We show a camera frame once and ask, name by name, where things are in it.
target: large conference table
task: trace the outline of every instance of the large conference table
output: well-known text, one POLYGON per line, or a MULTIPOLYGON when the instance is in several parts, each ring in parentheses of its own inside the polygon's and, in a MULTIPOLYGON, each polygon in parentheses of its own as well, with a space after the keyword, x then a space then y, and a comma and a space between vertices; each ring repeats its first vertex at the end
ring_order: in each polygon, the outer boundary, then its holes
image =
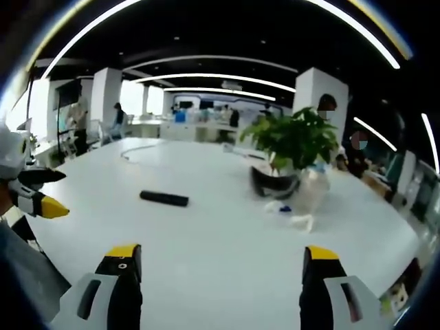
POLYGON ((30 219, 38 242, 70 283, 94 272, 114 245, 141 244, 141 329, 299 329, 305 246, 336 252, 377 297, 419 246, 390 205, 332 170, 313 232, 297 231, 263 211, 268 200, 252 192, 248 163, 219 145, 128 138, 60 169, 67 178, 43 192, 71 212, 30 219), (144 189, 190 203, 144 201, 144 189))

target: green leaves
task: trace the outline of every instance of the green leaves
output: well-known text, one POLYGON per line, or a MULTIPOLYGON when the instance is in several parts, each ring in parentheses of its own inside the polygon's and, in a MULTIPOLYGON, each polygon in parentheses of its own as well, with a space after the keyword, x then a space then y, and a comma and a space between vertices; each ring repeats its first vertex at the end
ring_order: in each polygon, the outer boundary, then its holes
POLYGON ((331 161, 331 151, 338 147, 334 130, 312 107, 307 107, 292 117, 261 118, 244 130, 240 140, 251 135, 258 150, 276 153, 272 166, 278 170, 286 167, 288 160, 301 170, 317 157, 331 161))

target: potted plant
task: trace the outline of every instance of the potted plant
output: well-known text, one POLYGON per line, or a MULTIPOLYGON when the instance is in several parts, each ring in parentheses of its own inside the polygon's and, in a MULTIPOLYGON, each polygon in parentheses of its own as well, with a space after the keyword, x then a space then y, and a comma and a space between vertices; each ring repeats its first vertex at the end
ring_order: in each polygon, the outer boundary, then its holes
POLYGON ((241 134, 243 141, 252 136, 256 149, 264 151, 272 169, 266 175, 251 168, 252 185, 259 195, 264 188, 283 192, 280 198, 290 196, 299 183, 304 168, 316 160, 329 163, 332 151, 338 148, 335 127, 322 119, 312 107, 304 108, 291 117, 260 118, 241 134))

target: black ceiling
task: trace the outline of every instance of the black ceiling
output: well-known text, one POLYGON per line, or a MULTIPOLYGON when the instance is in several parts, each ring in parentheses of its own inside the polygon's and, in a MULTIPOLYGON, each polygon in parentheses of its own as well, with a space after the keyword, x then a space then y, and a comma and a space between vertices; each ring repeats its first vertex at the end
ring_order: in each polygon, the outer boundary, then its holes
MULTIPOLYGON (((43 50, 52 58, 86 24, 120 0, 94 0, 82 9, 43 50)), ((436 64, 432 51, 434 10, 427 1, 373 1, 409 42, 415 56, 405 60, 385 34, 347 0, 330 0, 368 28, 401 65, 393 69, 360 34, 323 9, 303 0, 143 0, 117 13, 93 29, 65 57, 87 59, 93 67, 56 67, 52 79, 89 75, 111 66, 125 68, 146 61, 186 55, 227 55, 257 58, 298 70, 317 67, 350 86, 355 116, 366 118, 382 133, 397 141, 393 125, 381 118, 402 114, 412 132, 426 134, 420 112, 437 116, 429 98, 436 94, 436 64)), ((181 60, 136 68, 149 75, 217 73, 247 76, 294 87, 297 74, 258 63, 236 60, 181 60)), ((221 80, 179 78, 168 80, 178 87, 218 87, 221 80)), ((287 91, 241 82, 244 91, 265 94, 291 106, 287 91)), ((432 164, 430 147, 419 153, 432 164)))

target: office desk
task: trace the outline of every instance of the office desk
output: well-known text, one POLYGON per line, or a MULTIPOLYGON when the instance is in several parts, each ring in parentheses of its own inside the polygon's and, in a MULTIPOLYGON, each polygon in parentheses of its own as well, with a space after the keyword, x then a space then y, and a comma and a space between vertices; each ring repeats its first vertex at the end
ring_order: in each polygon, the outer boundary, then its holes
POLYGON ((236 133, 239 129, 218 122, 171 122, 168 120, 134 120, 130 131, 140 138, 206 142, 214 140, 217 131, 236 133))
POLYGON ((129 138, 60 166, 67 178, 43 192, 70 208, 30 219, 46 254, 71 283, 93 272, 114 245, 142 244, 141 329, 300 328, 303 253, 339 254, 349 275, 381 296, 415 257, 413 229, 348 173, 331 190, 311 234, 263 212, 248 163, 221 146, 129 138), (129 159, 120 157, 124 153, 129 159), (141 190, 190 197, 187 208, 139 198, 141 190))

